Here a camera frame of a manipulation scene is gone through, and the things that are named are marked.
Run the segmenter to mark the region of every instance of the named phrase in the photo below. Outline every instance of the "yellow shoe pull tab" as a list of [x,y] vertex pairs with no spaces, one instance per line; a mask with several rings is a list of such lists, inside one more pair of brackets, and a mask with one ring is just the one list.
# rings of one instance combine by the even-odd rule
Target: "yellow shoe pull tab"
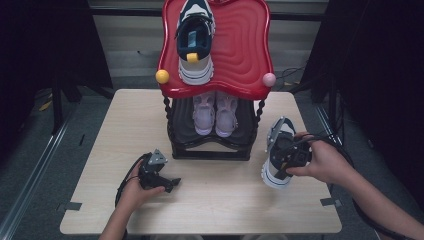
[[189,62],[189,63],[197,63],[197,62],[199,62],[199,57],[197,56],[197,53],[189,53],[189,54],[187,54],[187,62]]

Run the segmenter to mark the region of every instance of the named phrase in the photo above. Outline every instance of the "wooden table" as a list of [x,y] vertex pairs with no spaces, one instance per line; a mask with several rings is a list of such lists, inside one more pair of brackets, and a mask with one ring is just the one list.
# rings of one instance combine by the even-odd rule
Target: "wooden table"
[[[260,234],[336,233],[341,223],[326,184],[294,177],[287,188],[264,184],[266,134],[281,115],[297,131],[305,130],[293,95],[271,92],[265,101],[258,136],[249,161],[174,160],[168,139],[163,96],[159,90],[119,90],[103,125],[60,230],[64,234],[100,234],[114,209],[116,189],[144,153],[158,148],[169,162],[160,172],[181,177],[171,193],[163,193],[133,213],[130,234]],[[202,147],[219,150],[218,144]]]

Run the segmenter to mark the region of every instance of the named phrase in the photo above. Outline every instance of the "pink ball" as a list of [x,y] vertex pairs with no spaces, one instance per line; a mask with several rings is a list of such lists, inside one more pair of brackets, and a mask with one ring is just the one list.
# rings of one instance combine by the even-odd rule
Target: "pink ball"
[[273,73],[267,73],[262,78],[264,85],[267,86],[267,87],[274,86],[276,80],[277,80],[277,78],[275,77],[275,75]]

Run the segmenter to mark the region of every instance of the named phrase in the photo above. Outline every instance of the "red plastic tray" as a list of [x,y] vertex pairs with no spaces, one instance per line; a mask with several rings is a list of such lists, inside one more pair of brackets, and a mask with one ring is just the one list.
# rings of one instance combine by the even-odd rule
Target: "red plastic tray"
[[163,7],[164,44],[158,70],[170,78],[159,84],[170,98],[187,98],[221,90],[248,100],[266,99],[270,87],[263,84],[266,73],[274,73],[268,51],[269,8],[263,0],[209,1],[216,31],[211,57],[214,75],[199,86],[185,84],[178,75],[178,54],[174,39],[177,21],[186,0],[167,0]]

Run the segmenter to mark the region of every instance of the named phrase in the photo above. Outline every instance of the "sneaker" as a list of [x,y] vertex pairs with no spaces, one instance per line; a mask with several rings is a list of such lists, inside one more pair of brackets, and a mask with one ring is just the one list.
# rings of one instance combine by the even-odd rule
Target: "sneaker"
[[267,136],[268,159],[262,167],[262,179],[273,188],[282,189],[290,181],[291,177],[283,169],[284,157],[281,151],[293,144],[295,134],[293,123],[290,119],[281,117],[270,128]]
[[215,92],[210,91],[193,97],[194,128],[199,135],[208,135],[215,121]]
[[207,0],[187,0],[178,19],[177,52],[180,78],[189,85],[202,85],[213,76],[210,56],[215,20]]
[[217,92],[216,134],[228,137],[237,128],[236,109],[238,98],[225,92]]

